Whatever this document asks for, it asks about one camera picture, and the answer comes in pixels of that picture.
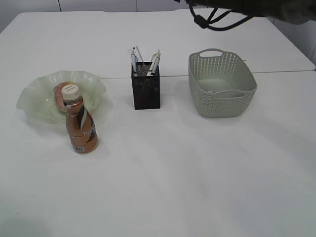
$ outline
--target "bottle cap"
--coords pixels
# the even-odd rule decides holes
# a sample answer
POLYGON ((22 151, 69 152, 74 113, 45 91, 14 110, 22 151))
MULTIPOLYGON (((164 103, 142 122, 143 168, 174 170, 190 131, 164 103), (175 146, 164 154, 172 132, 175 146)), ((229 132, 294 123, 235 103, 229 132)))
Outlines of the bottle cap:
POLYGON ((66 85, 61 89, 64 100, 76 100, 80 97, 79 87, 77 85, 66 85))

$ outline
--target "glass bowl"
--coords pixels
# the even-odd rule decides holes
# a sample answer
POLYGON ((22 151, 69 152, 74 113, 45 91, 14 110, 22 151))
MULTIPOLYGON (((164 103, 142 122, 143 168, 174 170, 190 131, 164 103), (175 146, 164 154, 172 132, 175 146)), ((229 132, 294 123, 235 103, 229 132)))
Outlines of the glass bowl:
POLYGON ((88 72, 59 71, 32 81, 21 92, 16 108, 24 110, 27 117, 46 123, 64 122, 66 113, 60 111, 54 101, 54 87, 65 81, 75 82, 88 111, 97 108, 100 96, 106 91, 100 78, 88 72))

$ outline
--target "green plastic basket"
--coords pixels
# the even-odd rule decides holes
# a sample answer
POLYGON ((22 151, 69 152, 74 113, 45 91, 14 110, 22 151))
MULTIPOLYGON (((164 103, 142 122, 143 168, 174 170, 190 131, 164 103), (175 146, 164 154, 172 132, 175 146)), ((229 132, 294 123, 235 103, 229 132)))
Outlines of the green plastic basket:
POLYGON ((241 115, 257 89, 244 61, 234 53, 218 49, 206 49, 189 56, 189 86, 197 111, 210 118, 241 115), (222 55, 201 56, 208 51, 222 55))

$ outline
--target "black mesh pen holder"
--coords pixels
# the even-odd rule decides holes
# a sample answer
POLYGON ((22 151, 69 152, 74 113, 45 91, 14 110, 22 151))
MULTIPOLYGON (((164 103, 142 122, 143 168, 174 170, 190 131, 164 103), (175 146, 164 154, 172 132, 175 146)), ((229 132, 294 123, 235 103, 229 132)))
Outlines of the black mesh pen holder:
POLYGON ((160 109, 160 74, 157 67, 154 76, 146 76, 151 62, 137 63, 137 76, 131 74, 136 110, 160 109))

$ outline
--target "bottle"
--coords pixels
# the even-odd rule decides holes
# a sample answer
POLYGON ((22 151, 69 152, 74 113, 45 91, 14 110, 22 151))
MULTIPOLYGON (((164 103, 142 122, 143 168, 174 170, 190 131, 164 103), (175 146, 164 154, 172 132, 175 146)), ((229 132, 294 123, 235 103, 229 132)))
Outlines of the bottle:
POLYGON ((91 114, 83 104, 77 85, 66 85, 61 90, 67 110, 66 128, 74 150, 89 153, 98 145, 98 136, 91 114))

